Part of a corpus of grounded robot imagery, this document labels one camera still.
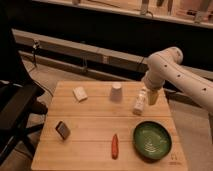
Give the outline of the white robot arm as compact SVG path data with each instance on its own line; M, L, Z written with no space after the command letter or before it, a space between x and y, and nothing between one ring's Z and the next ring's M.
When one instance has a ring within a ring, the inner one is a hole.
M143 77L145 86L157 91L168 81L213 114L213 82L184 69L180 65L182 60L183 53L178 47L151 54L147 59L148 71Z

